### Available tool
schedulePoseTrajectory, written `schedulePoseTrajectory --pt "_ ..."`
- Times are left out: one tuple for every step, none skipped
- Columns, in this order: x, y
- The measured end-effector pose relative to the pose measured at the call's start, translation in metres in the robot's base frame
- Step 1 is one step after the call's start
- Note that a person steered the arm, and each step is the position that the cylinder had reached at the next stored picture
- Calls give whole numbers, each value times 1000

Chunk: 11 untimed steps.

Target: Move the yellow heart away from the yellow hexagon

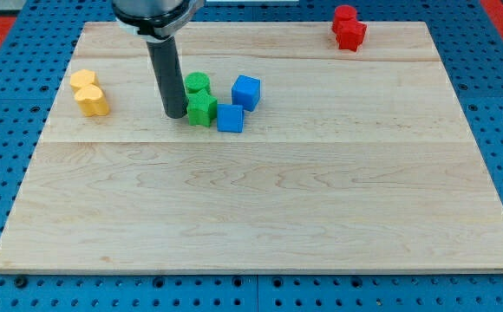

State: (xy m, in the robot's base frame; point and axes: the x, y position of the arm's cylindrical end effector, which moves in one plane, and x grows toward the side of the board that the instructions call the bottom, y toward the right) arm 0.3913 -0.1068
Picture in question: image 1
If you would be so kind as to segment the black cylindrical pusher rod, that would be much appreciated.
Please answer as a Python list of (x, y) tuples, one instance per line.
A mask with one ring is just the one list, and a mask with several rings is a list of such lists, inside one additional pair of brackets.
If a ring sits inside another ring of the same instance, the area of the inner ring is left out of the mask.
[(187, 97), (175, 38), (170, 36), (162, 42), (148, 42), (147, 50), (167, 117), (186, 116)]

